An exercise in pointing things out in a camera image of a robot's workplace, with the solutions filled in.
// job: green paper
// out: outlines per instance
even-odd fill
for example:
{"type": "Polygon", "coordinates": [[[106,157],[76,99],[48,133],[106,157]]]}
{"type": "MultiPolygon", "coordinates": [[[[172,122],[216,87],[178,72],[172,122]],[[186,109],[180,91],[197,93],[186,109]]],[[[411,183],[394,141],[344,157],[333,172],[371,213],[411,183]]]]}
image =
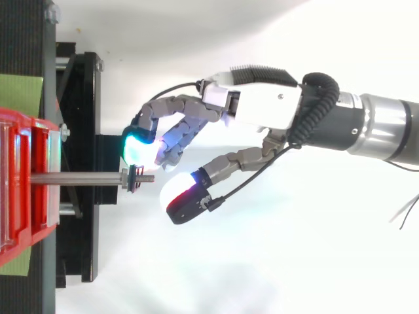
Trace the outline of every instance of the green paper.
{"type": "Polygon", "coordinates": [[[0,107],[38,116],[42,77],[0,74],[0,107]]]}
{"type": "MultiPolygon", "coordinates": [[[[0,74],[0,107],[38,116],[42,84],[42,77],[0,74]]],[[[14,260],[0,267],[0,275],[27,276],[30,259],[31,247],[28,247],[14,260]]]]}
{"type": "Polygon", "coordinates": [[[31,260],[31,247],[24,250],[18,257],[0,267],[0,275],[27,276],[31,260]]]}

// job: metal rod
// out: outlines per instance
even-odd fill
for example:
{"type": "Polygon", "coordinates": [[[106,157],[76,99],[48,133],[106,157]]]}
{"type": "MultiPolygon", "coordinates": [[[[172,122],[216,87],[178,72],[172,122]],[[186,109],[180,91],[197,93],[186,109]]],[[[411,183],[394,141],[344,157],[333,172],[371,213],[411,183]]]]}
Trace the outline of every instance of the metal rod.
{"type": "Polygon", "coordinates": [[[154,182],[155,176],[154,175],[137,175],[136,176],[136,183],[142,183],[142,182],[154,182]]]}
{"type": "Polygon", "coordinates": [[[61,186],[121,185],[122,174],[118,172],[50,172],[33,173],[32,184],[61,186]]]}
{"type": "Polygon", "coordinates": [[[72,203],[60,204],[60,216],[75,216],[76,212],[72,203]]]}
{"type": "Polygon", "coordinates": [[[55,59],[55,70],[64,71],[67,67],[69,58],[56,58],[55,59]]]}

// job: black frame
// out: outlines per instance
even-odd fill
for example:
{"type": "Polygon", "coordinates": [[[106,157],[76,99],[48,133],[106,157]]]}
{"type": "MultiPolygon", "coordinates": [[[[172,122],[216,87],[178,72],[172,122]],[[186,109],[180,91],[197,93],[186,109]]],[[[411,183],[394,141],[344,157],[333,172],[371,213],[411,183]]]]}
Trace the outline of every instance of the black frame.
{"type": "MultiPolygon", "coordinates": [[[[55,32],[51,0],[0,0],[0,73],[43,77],[41,118],[55,121],[55,32]]],[[[0,276],[0,313],[55,313],[56,233],[32,246],[27,277],[0,276]]]]}
{"type": "MultiPolygon", "coordinates": [[[[100,132],[100,58],[93,52],[72,55],[57,71],[57,95],[62,118],[71,130],[63,143],[62,171],[119,171],[120,136],[100,132]]],[[[61,202],[79,204],[81,215],[61,216],[57,227],[56,287],[66,275],[92,282],[98,275],[99,205],[117,203],[117,186],[76,186],[76,200],[62,187],[61,202]]]]}

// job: red plastic bin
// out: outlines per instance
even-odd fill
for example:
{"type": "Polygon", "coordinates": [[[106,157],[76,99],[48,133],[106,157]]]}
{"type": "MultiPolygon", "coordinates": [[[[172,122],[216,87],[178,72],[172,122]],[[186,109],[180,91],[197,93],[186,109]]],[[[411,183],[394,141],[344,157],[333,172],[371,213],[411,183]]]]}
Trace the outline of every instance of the red plastic bin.
{"type": "Polygon", "coordinates": [[[30,176],[48,171],[48,140],[57,133],[51,122],[0,108],[0,266],[56,227],[47,219],[49,187],[31,188],[30,176]]]}

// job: bolt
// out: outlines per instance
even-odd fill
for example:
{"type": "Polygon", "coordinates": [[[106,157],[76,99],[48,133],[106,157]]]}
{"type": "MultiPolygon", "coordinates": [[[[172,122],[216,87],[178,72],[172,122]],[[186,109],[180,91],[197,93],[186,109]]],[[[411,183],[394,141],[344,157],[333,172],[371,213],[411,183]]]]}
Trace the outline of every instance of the bolt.
{"type": "Polygon", "coordinates": [[[99,72],[103,72],[103,70],[105,69],[105,64],[103,63],[103,60],[98,61],[98,63],[96,64],[96,68],[99,72]]]}
{"type": "Polygon", "coordinates": [[[154,175],[136,175],[136,183],[141,182],[154,182],[155,176],[154,175]]]}
{"type": "Polygon", "coordinates": [[[54,3],[50,3],[45,10],[45,20],[51,24],[58,24],[61,21],[60,7],[54,3]]]}
{"type": "Polygon", "coordinates": [[[67,138],[71,135],[71,132],[69,129],[67,129],[67,125],[65,123],[61,125],[60,132],[61,132],[61,140],[63,142],[67,141],[67,138]]]}

